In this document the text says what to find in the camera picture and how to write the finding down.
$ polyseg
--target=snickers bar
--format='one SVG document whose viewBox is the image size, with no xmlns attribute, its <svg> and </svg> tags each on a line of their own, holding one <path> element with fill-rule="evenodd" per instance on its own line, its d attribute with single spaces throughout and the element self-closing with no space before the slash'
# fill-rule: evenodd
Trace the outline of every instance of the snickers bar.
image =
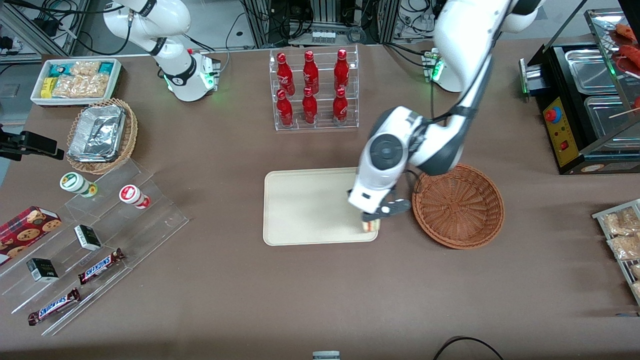
<svg viewBox="0 0 640 360">
<path fill-rule="evenodd" d="M 47 316 L 59 311 L 63 307 L 71 304 L 74 301 L 80 301 L 80 293 L 77 288 L 73 288 L 70 293 L 61 297 L 60 299 L 52 302 L 47 307 L 43 307 L 40 311 L 34 311 L 29 314 L 29 326 L 34 326 L 37 323 L 44 320 Z"/>
<path fill-rule="evenodd" d="M 125 256 L 122 254 L 122 250 L 120 250 L 120 248 L 110 253 L 109 256 L 102 259 L 99 263 L 91 266 L 89 270 L 78 275 L 78 278 L 80 278 L 80 285 L 84 285 L 93 280 L 96 276 L 111 267 L 111 265 L 117 263 L 121 259 L 124 259 L 124 257 Z"/>
</svg>

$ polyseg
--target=yellow control panel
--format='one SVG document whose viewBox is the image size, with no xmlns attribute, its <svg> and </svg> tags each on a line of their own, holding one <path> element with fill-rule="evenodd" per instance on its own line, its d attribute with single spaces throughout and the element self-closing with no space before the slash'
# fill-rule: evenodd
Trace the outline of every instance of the yellow control panel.
<svg viewBox="0 0 640 360">
<path fill-rule="evenodd" d="M 569 122 L 564 115 L 564 108 L 560 98 L 558 97 L 547 106 L 542 115 L 545 118 L 545 124 L 547 125 L 547 131 L 549 132 L 558 164 L 563 167 L 577 158 L 579 153 Z"/>
</svg>

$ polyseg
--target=aluminum foil container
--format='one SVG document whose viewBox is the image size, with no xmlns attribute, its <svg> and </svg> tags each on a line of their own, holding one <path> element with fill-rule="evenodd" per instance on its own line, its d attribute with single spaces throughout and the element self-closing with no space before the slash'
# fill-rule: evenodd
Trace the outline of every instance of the aluminum foil container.
<svg viewBox="0 0 640 360">
<path fill-rule="evenodd" d="M 117 105 L 85 109 L 78 119 L 67 156 L 80 162 L 115 161 L 126 116 L 126 111 Z"/>
</svg>

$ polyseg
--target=clear acrylic display stand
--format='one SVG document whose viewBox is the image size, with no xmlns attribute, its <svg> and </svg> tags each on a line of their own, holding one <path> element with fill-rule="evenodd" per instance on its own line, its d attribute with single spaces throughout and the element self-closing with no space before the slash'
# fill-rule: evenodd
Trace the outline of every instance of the clear acrylic display stand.
<svg viewBox="0 0 640 360">
<path fill-rule="evenodd" d="M 80 302 L 64 307 L 32 327 L 43 336 L 54 335 L 187 224 L 189 220 L 162 194 L 151 177 L 152 174 L 135 161 L 128 160 L 96 180 L 98 194 L 94 197 L 86 199 L 76 195 L 69 200 L 57 211 L 63 225 L 56 233 L 47 235 L 0 268 L 2 310 L 22 317 L 24 326 L 28 326 L 30 313 L 77 288 Z M 127 184 L 140 188 L 150 197 L 151 205 L 136 209 L 120 201 L 118 192 Z M 78 224 L 93 228 L 102 242 L 100 250 L 89 251 L 80 246 L 74 232 Z M 88 284 L 80 285 L 78 274 L 117 248 L 121 248 L 126 258 Z M 49 284 L 35 282 L 26 265 L 30 258 L 51 260 L 60 278 Z"/>
<path fill-rule="evenodd" d="M 335 98 L 335 89 L 333 87 L 333 68 L 338 59 L 338 50 L 345 49 L 347 51 L 347 62 L 349 63 L 349 86 L 346 90 L 346 99 L 349 103 L 347 107 L 347 120 L 343 126 L 336 126 L 333 123 L 333 100 Z M 312 50 L 314 58 L 318 65 L 320 91 L 315 95 L 318 103 L 318 116 L 314 125 L 305 122 L 304 112 L 302 109 L 302 99 L 304 98 L 303 89 L 305 88 L 305 80 L 302 75 L 302 68 L 305 66 L 305 51 Z M 276 55 L 284 53 L 287 55 L 287 63 L 293 71 L 293 83 L 296 86 L 296 93 L 289 98 L 293 107 L 293 126 L 284 127 L 278 116 L 278 108 L 276 102 L 276 91 L 280 88 L 278 83 L 278 62 Z M 276 130 L 341 130 L 358 127 L 359 124 L 359 82 L 358 82 L 358 47 L 352 46 L 327 46 L 313 47 L 306 49 L 288 48 L 274 49 L 269 54 L 269 78 L 271 80 L 271 100 L 273 102 L 273 118 Z"/>
</svg>

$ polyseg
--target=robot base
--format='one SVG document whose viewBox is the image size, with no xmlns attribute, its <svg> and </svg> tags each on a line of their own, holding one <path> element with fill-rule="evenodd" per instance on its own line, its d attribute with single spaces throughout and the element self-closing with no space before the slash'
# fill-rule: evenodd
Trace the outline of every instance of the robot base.
<svg viewBox="0 0 640 360">
<path fill-rule="evenodd" d="M 201 54 L 192 54 L 191 56 L 196 60 L 197 70 L 184 85 L 171 84 L 166 76 L 164 77 L 169 90 L 182 101 L 196 101 L 209 92 L 218 90 L 220 62 L 214 63 L 211 58 Z"/>
</svg>

